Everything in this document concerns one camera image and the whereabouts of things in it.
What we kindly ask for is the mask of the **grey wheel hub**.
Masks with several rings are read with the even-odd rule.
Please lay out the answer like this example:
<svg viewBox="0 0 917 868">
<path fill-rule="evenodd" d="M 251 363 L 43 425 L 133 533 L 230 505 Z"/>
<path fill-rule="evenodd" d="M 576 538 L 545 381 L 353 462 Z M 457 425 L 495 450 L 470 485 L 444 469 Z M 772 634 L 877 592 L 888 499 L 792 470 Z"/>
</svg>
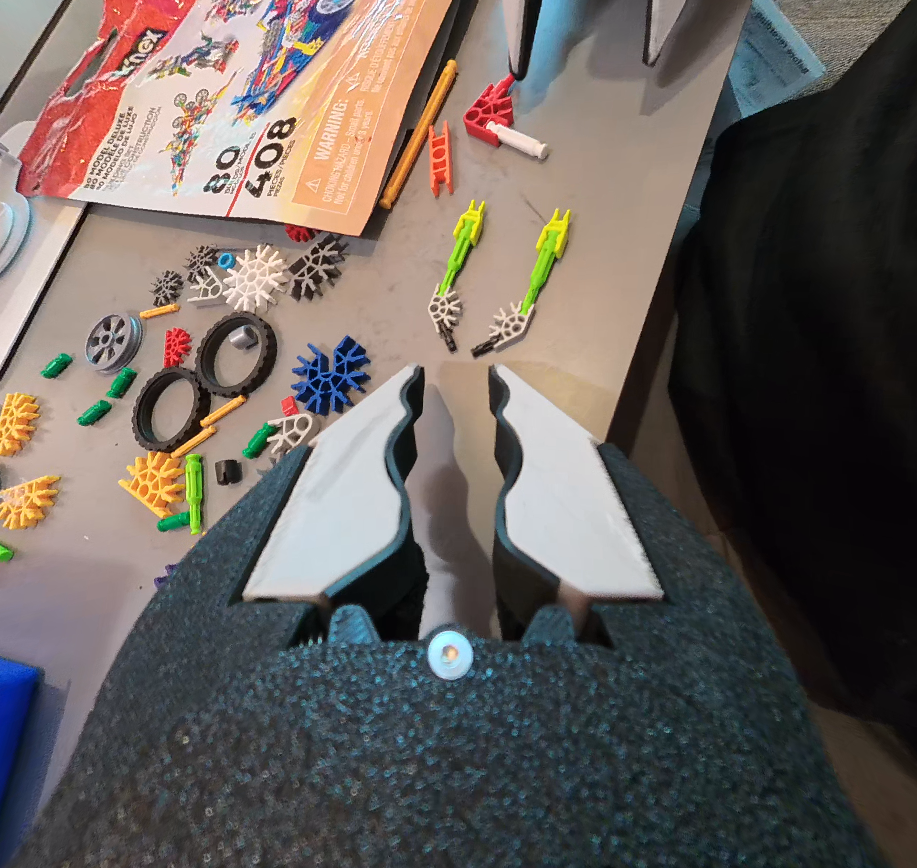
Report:
<svg viewBox="0 0 917 868">
<path fill-rule="evenodd" d="M 100 374 L 114 375 L 136 356 L 143 337 L 143 324 L 138 313 L 116 312 L 105 315 L 87 336 L 86 362 Z"/>
</svg>

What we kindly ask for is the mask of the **printed paper sheet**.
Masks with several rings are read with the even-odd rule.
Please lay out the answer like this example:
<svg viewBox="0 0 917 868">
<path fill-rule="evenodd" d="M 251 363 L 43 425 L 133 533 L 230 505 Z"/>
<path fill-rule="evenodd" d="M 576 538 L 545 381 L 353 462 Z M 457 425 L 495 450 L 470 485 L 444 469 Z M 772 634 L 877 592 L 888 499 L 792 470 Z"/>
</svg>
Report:
<svg viewBox="0 0 917 868">
<path fill-rule="evenodd" d="M 752 0 L 728 79 L 741 118 L 803 92 L 825 67 L 773 0 Z"/>
</svg>

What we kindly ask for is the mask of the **large black connector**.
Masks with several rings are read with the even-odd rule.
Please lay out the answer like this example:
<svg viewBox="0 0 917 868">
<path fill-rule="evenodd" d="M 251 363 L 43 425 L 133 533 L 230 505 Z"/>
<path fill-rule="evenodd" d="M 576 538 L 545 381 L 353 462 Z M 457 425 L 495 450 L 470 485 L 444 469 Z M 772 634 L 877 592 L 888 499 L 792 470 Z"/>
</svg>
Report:
<svg viewBox="0 0 917 868">
<path fill-rule="evenodd" d="M 339 265 L 345 260 L 348 243 L 334 233 L 323 232 L 306 243 L 304 252 L 288 267 L 284 292 L 297 302 L 312 301 L 334 287 L 341 276 Z"/>
</svg>

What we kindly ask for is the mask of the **blue connector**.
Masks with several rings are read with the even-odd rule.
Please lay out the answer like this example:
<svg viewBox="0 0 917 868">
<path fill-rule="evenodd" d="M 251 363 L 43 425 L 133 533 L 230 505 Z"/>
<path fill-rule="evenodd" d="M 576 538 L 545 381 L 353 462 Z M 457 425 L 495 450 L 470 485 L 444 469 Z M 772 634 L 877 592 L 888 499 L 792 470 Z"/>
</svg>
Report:
<svg viewBox="0 0 917 868">
<path fill-rule="evenodd" d="M 308 361 L 298 355 L 300 364 L 292 369 L 297 376 L 291 385 L 295 398 L 309 413 L 321 416 L 331 411 L 342 413 L 345 407 L 352 406 L 350 391 L 363 393 L 363 385 L 371 380 L 363 371 L 371 362 L 365 348 L 350 335 L 340 341 L 331 356 L 311 343 L 308 348 L 312 359 Z"/>
</svg>

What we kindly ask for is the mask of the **yellow half connector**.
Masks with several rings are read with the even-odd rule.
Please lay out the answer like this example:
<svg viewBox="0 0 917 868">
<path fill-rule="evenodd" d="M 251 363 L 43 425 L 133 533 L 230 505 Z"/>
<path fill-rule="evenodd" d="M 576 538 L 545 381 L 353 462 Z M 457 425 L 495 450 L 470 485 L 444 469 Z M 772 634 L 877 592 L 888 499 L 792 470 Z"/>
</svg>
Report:
<svg viewBox="0 0 917 868">
<path fill-rule="evenodd" d="M 11 457 L 30 441 L 35 430 L 32 424 L 40 417 L 40 407 L 34 396 L 14 392 L 6 394 L 1 408 L 1 456 Z"/>
<path fill-rule="evenodd" d="M 118 484 L 160 519 L 174 514 L 185 497 L 182 461 L 162 451 L 138 456 Z"/>
<path fill-rule="evenodd" d="M 33 528 L 46 517 L 59 493 L 61 477 L 44 475 L 1 490 L 1 524 L 7 530 Z"/>
</svg>

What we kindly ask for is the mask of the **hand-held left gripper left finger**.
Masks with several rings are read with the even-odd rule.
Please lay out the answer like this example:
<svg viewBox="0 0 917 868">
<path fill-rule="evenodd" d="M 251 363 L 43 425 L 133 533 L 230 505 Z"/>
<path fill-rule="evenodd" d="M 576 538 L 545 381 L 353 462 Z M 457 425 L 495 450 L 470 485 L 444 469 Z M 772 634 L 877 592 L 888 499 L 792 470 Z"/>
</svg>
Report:
<svg viewBox="0 0 917 868">
<path fill-rule="evenodd" d="M 408 364 L 313 438 L 242 593 L 247 602 L 343 600 L 382 577 L 384 607 L 410 586 L 416 551 L 406 480 L 425 372 Z"/>
</svg>

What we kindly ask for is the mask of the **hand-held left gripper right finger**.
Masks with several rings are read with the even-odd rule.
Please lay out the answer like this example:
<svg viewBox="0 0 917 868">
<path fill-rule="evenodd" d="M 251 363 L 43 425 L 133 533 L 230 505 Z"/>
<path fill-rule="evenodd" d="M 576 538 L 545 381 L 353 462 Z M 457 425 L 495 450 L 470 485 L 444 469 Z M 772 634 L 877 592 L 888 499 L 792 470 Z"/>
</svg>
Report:
<svg viewBox="0 0 917 868">
<path fill-rule="evenodd" d="M 489 368 L 495 459 L 493 573 L 510 610 L 659 601 L 659 577 L 600 442 L 506 365 Z"/>
</svg>

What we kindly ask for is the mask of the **orange ladder piece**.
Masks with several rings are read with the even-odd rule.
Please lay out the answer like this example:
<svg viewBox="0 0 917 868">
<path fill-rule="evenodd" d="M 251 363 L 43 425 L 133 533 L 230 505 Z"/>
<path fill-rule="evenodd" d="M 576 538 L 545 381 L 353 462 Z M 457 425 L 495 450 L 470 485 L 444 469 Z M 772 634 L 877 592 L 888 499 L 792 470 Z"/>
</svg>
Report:
<svg viewBox="0 0 917 868">
<path fill-rule="evenodd" d="M 444 186 L 451 195 L 454 192 L 454 165 L 451 131 L 448 122 L 443 122 L 441 134 L 434 125 L 428 129 L 429 181 L 434 197 L 439 197 Z"/>
</svg>

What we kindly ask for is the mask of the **black tyre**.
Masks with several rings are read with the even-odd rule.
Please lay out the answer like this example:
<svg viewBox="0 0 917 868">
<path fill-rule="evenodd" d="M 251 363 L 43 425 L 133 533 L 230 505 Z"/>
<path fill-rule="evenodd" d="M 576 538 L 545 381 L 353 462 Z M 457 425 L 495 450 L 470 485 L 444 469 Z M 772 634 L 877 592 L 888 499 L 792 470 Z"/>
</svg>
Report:
<svg viewBox="0 0 917 868">
<path fill-rule="evenodd" d="M 192 389 L 192 409 L 182 427 L 168 438 L 155 435 L 152 423 L 153 411 L 160 396 L 178 381 L 188 383 Z M 201 429 L 201 421 L 210 412 L 212 395 L 200 380 L 198 374 L 179 366 L 166 367 L 156 372 L 144 385 L 134 404 L 132 427 L 141 448 L 154 452 L 172 452 L 188 442 Z"/>
<path fill-rule="evenodd" d="M 224 341 L 243 327 L 252 327 L 259 346 L 258 359 L 250 374 L 231 385 L 221 384 L 216 377 L 215 359 Z M 195 358 L 195 371 L 203 387 L 214 396 L 227 399 L 250 396 L 268 380 L 276 364 L 278 340 L 273 327 L 251 312 L 226 314 L 203 336 Z"/>
</svg>

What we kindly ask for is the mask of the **long yellow rod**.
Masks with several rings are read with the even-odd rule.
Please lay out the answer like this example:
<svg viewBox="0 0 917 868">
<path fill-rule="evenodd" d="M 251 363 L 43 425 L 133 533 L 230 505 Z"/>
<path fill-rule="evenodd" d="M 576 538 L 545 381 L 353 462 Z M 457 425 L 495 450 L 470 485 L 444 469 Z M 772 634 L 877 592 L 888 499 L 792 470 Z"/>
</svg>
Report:
<svg viewBox="0 0 917 868">
<path fill-rule="evenodd" d="M 379 199 L 382 209 L 391 210 L 402 192 L 405 182 L 413 170 L 419 153 L 428 138 L 428 131 L 433 126 L 442 106 L 448 97 L 459 71 L 458 62 L 449 59 L 446 62 L 431 94 L 425 105 L 417 125 L 411 134 L 404 151 L 401 153 L 393 173 L 391 174 L 384 192 Z"/>
</svg>

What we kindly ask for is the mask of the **red connector with white rod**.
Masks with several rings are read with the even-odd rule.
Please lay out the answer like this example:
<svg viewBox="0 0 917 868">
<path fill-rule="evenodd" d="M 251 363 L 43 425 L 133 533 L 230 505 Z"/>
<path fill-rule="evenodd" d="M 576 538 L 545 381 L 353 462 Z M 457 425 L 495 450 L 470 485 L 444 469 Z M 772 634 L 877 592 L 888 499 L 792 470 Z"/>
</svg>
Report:
<svg viewBox="0 0 917 868">
<path fill-rule="evenodd" d="M 465 112 L 463 122 L 467 133 L 474 138 L 498 148 L 508 146 L 533 159 L 543 162 L 548 156 L 544 142 L 512 128 L 513 75 L 509 74 L 497 84 L 489 84 Z"/>
</svg>

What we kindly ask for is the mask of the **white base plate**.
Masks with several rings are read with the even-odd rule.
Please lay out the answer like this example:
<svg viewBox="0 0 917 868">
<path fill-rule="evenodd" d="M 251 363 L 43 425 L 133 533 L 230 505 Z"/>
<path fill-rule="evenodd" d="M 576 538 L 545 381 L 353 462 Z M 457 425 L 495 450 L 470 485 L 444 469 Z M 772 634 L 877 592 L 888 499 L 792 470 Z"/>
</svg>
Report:
<svg viewBox="0 0 917 868">
<path fill-rule="evenodd" d="M 2 135 L 1 372 L 6 368 L 82 220 L 85 204 L 27 198 L 17 190 L 20 153 L 35 123 Z"/>
</svg>

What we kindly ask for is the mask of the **white snowflake connector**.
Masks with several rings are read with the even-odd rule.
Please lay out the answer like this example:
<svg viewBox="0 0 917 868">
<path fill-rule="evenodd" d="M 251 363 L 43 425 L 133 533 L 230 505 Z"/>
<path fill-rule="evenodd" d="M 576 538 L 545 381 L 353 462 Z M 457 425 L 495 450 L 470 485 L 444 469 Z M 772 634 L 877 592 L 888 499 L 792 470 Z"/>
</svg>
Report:
<svg viewBox="0 0 917 868">
<path fill-rule="evenodd" d="M 234 311 L 255 313 L 276 305 L 290 281 L 289 267 L 280 252 L 268 243 L 245 250 L 224 280 L 224 299 Z"/>
</svg>

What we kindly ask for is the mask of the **blue plastic bin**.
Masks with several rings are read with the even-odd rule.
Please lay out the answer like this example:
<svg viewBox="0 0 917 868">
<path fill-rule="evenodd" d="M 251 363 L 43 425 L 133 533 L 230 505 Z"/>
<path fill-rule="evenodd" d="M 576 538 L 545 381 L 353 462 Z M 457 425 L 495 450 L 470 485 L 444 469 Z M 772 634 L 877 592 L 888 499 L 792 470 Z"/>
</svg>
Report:
<svg viewBox="0 0 917 868">
<path fill-rule="evenodd" d="M 40 669 L 1 659 L 1 864 L 12 857 L 32 811 L 36 753 L 34 725 Z"/>
</svg>

